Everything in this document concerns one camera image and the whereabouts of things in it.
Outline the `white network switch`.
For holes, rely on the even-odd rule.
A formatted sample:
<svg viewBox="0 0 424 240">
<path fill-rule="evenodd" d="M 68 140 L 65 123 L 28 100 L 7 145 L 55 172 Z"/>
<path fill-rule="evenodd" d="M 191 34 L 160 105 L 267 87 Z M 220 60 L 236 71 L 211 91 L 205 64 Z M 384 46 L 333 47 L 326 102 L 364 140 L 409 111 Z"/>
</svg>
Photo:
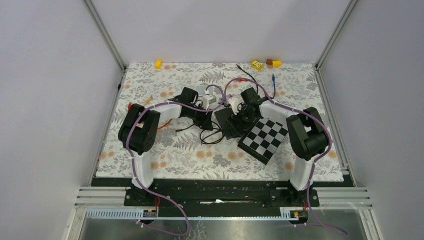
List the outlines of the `white network switch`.
<svg viewBox="0 0 424 240">
<path fill-rule="evenodd" d="M 198 93 L 199 96 L 209 95 L 206 85 L 196 85 L 194 90 Z"/>
</svg>

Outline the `black router box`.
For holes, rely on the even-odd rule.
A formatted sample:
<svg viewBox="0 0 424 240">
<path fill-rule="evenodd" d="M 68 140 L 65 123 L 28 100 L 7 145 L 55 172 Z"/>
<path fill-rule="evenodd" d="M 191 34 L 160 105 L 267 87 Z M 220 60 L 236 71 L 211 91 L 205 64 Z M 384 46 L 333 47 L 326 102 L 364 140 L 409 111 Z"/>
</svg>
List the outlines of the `black router box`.
<svg viewBox="0 0 424 240">
<path fill-rule="evenodd" d="M 241 125 L 237 125 L 239 122 L 233 119 L 233 114 L 234 112 L 230 107 L 225 107 L 214 112 L 218 125 L 221 127 L 227 140 L 241 138 L 247 133 L 247 130 L 243 129 Z"/>
</svg>

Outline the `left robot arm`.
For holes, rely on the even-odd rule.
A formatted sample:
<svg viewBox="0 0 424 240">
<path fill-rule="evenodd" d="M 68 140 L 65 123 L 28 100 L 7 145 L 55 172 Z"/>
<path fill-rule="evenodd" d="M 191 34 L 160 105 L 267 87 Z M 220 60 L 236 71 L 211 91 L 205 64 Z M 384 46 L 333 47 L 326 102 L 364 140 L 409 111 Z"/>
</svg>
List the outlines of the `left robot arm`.
<svg viewBox="0 0 424 240">
<path fill-rule="evenodd" d="M 118 131 L 118 140 L 131 156 L 132 184 L 139 188 L 136 199 L 144 206 L 152 204 L 155 192 L 150 168 L 150 149 L 153 147 L 159 124 L 178 118 L 189 118 L 201 130 L 213 130 L 212 110 L 216 102 L 211 94 L 199 95 L 194 89 L 184 87 L 182 92 L 162 103 L 145 107 L 132 104 Z"/>
</svg>

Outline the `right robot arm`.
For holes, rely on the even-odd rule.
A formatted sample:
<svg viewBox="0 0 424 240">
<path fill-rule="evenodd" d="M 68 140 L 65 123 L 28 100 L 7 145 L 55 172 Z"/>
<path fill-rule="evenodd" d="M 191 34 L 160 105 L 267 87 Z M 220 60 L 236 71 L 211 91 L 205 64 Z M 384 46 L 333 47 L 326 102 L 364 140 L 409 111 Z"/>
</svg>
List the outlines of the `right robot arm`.
<svg viewBox="0 0 424 240">
<path fill-rule="evenodd" d="M 289 138 L 296 159 L 289 180 L 293 188 L 286 198 L 293 206 L 301 205 L 307 199 L 305 190 L 312 185 L 313 161 L 330 146 L 317 109 L 285 106 L 267 96 L 259 97 L 252 87 L 227 103 L 232 110 L 227 123 L 241 137 L 239 147 L 262 163 L 267 164 L 283 139 Z"/>
</svg>

